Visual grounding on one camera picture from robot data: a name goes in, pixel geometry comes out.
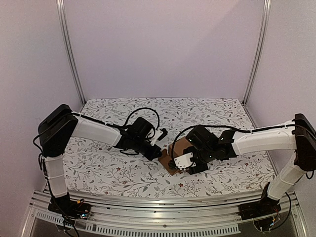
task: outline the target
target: vertical metal post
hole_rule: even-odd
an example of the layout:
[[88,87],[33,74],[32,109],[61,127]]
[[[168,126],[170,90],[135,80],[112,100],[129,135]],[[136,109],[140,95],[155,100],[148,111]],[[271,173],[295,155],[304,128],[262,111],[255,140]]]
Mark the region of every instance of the vertical metal post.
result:
[[71,72],[73,75],[74,83],[76,86],[76,90],[77,90],[80,102],[84,105],[86,103],[86,99],[84,97],[83,89],[81,86],[77,67],[75,64],[73,50],[71,48],[67,20],[66,20],[66,14],[65,14],[64,0],[57,0],[57,10],[58,10],[61,32],[63,34],[63,39],[64,39],[64,43],[65,43],[65,48],[66,48],[66,52],[67,52],[67,56],[68,56],[70,69],[71,69]]
[[261,28],[260,28],[257,50],[256,50],[255,58],[254,58],[254,61],[252,64],[246,92],[245,92],[245,95],[244,95],[243,100],[242,100],[242,104],[245,106],[247,105],[247,103],[249,101],[250,94],[251,94],[251,91],[253,88],[253,84],[254,84],[254,81],[256,78],[257,71],[258,71],[260,58],[261,58],[261,54],[262,54],[262,49],[263,49],[263,44],[264,44],[264,40],[265,40],[265,36],[266,36],[266,32],[267,32],[270,7],[271,7],[271,0],[265,0],[264,7],[263,7],[263,14],[262,14]]

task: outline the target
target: brown box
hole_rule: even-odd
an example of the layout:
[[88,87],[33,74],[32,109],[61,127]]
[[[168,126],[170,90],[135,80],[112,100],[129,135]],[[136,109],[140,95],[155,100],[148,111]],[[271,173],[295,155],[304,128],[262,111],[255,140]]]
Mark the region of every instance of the brown box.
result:
[[167,149],[162,151],[162,156],[158,158],[158,161],[162,164],[162,166],[169,172],[169,174],[174,175],[179,172],[179,169],[170,169],[169,161],[171,161],[171,157],[167,154]]
[[[191,143],[185,137],[179,139],[174,145],[173,157],[176,158],[176,157],[182,156],[183,150],[191,146],[192,146]],[[168,153],[170,156],[171,156],[171,149],[172,149],[172,144],[170,144],[168,148]]]

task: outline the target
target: floral tablecloth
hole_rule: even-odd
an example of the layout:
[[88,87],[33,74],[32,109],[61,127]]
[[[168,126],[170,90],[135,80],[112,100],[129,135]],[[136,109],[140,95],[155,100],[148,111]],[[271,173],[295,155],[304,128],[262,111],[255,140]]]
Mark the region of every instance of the floral tablecloth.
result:
[[[82,110],[84,115],[104,122],[124,124],[135,109],[151,107],[160,115],[160,127],[168,136],[157,144],[162,148],[173,142],[184,128],[195,124],[231,125],[252,128],[236,99],[135,98],[93,99]],[[143,116],[156,125],[153,112],[142,110],[131,118]],[[223,129],[213,129],[217,136]],[[68,188],[93,194],[146,198],[206,197],[262,189],[274,177],[265,152],[249,153],[226,161],[209,163],[209,170],[174,176],[155,159],[141,155],[126,156],[104,143],[72,138],[64,155]]]

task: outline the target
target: white wall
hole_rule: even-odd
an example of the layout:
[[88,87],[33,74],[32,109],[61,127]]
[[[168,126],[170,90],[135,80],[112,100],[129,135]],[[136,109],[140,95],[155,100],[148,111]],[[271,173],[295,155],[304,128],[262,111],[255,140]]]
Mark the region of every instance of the white wall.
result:
[[263,3],[65,1],[85,96],[241,99]]
[[[316,2],[272,1],[269,26],[249,110],[260,125],[303,113],[316,127]],[[280,170],[290,157],[273,153]],[[316,177],[296,185],[311,236],[316,236]]]
[[79,109],[56,1],[0,1],[0,236],[18,236],[44,178],[32,145],[59,104]]

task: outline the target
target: robotic arm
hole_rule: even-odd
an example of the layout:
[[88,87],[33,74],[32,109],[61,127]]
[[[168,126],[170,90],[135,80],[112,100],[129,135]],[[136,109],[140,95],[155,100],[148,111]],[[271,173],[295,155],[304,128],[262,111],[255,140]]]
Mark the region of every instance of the robotic arm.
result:
[[90,205],[71,201],[67,190],[63,153],[71,137],[87,138],[106,143],[115,148],[134,150],[148,160],[160,157],[161,149],[155,142],[167,135],[165,129],[155,130],[154,126],[142,117],[131,125],[112,125],[73,112],[68,105],[61,105],[40,125],[39,137],[44,175],[49,181],[52,195],[48,209],[73,219],[87,218]]
[[316,132],[303,114],[273,127],[226,130],[219,138],[205,127],[198,125],[186,136],[192,147],[184,150],[185,155],[172,160],[170,168],[186,169],[194,174],[207,170],[207,163],[215,159],[226,160],[256,151],[294,151],[280,174],[265,186],[261,200],[239,206],[242,219],[280,211],[278,203],[285,192],[308,171],[316,170]]

